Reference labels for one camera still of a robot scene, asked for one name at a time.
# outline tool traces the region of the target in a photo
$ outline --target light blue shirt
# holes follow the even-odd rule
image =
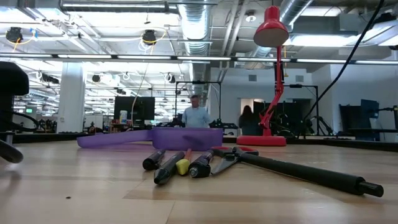
[[[185,109],[182,115],[182,122],[187,128],[208,128],[210,124],[210,115],[202,107]]]

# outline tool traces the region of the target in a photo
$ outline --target wooden table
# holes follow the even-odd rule
[[[17,147],[25,155],[22,163],[0,159],[1,224],[398,223],[394,152],[329,146],[257,148],[262,156],[361,175],[384,186],[383,198],[376,198],[247,164],[206,179],[175,176],[158,187],[153,173],[142,168],[151,152],[79,149],[75,141]]]

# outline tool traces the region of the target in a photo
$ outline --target lamp base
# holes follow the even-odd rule
[[[286,138],[281,136],[239,136],[236,144],[246,146],[286,146]]]

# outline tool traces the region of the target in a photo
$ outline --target black marker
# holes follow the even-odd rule
[[[178,161],[184,158],[184,152],[178,152],[172,156],[165,164],[155,171],[154,182],[155,184],[166,184],[171,176],[173,176],[177,171],[177,166],[175,165]]]
[[[209,165],[214,156],[213,150],[207,150],[198,159],[189,165],[189,175],[193,178],[208,177],[211,167]]]
[[[166,150],[159,150],[157,152],[154,152],[152,155],[150,155],[148,158],[142,162],[142,167],[145,170],[156,170],[160,166],[160,161],[162,160],[164,153]]]

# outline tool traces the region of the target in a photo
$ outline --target marker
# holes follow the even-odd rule
[[[189,165],[189,175],[193,178],[208,177],[211,171],[209,163],[213,156],[213,150],[207,150],[203,153],[198,159]]]
[[[166,184],[171,176],[177,171],[177,166],[175,165],[178,161],[184,158],[184,152],[178,152],[172,156],[165,164],[155,171],[154,182],[155,184]]]
[[[145,170],[156,170],[160,167],[160,161],[162,160],[164,153],[166,150],[159,150],[157,152],[154,152],[152,155],[150,155],[148,158],[142,162],[142,167]]]
[[[192,149],[188,149],[185,153],[185,157],[178,161],[175,165],[177,166],[177,172],[180,175],[185,175],[188,172],[189,163],[191,162]]]

